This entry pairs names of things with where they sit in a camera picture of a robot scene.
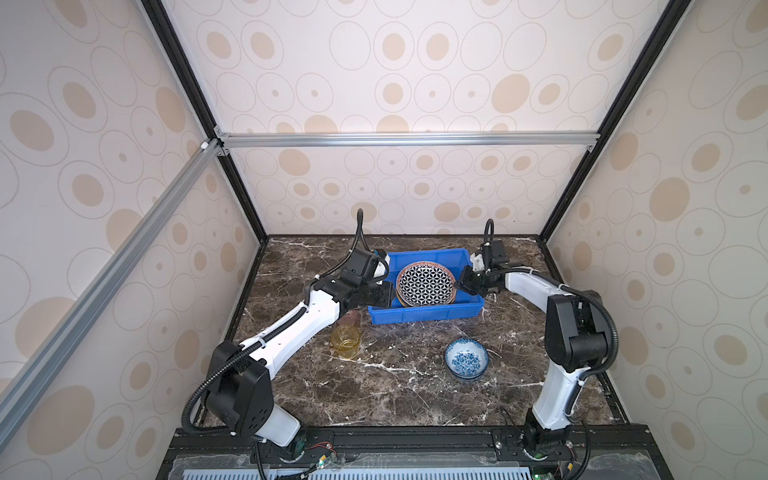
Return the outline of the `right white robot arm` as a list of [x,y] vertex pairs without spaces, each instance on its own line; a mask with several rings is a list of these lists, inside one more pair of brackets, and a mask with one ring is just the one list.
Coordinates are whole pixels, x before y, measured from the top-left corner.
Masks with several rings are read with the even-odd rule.
[[614,363],[619,350],[615,322],[599,295],[580,291],[546,274],[509,261],[504,243],[486,222],[479,250],[462,271],[457,287],[487,296],[509,291],[545,313],[546,378],[522,429],[522,445],[531,457],[546,456],[565,442],[571,416],[588,378]]

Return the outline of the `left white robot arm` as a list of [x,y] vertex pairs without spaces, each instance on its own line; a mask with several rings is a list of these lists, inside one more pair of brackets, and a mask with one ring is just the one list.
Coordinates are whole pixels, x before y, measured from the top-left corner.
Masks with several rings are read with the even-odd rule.
[[387,254],[368,246],[363,220],[359,209],[346,256],[309,282],[297,306],[257,335],[216,347],[206,379],[182,410],[185,433],[229,434],[270,442],[292,458],[301,454],[306,428],[275,403],[272,380],[318,332],[348,312],[368,306],[388,308],[395,299],[395,287],[387,280]]

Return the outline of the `blue floral small bowl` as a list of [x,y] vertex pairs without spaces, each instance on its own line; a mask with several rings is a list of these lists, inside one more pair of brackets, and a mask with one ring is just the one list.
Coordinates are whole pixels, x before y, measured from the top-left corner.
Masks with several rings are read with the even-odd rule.
[[478,379],[490,364],[486,348],[470,338],[450,343],[445,349],[444,360],[450,372],[462,380]]

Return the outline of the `geometric pattern brown rimmed plate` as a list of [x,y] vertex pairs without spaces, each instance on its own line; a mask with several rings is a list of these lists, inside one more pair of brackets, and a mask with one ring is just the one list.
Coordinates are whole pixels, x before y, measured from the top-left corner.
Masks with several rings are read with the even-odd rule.
[[456,279],[445,266],[431,261],[404,267],[396,279],[396,296],[405,307],[448,305],[456,298]]

